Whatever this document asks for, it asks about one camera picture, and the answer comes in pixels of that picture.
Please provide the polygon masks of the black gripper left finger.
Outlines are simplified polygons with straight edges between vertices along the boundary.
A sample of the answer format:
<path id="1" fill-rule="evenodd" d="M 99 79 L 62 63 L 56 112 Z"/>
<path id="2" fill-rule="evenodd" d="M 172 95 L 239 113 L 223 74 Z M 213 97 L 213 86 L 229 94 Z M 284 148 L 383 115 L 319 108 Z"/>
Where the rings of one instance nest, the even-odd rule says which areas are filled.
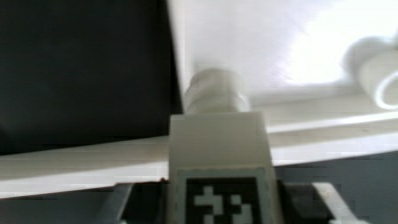
<path id="1" fill-rule="evenodd" d="M 166 183 L 118 183 L 99 207 L 94 224 L 165 224 Z"/>

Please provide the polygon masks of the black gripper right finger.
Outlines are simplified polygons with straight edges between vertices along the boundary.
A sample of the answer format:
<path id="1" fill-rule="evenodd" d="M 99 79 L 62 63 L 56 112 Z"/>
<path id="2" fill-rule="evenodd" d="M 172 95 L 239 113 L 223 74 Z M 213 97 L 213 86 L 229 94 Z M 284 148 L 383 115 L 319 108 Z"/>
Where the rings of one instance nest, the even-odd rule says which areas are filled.
<path id="1" fill-rule="evenodd" d="M 284 224 L 371 224 L 328 182 L 278 182 L 278 196 Z"/>

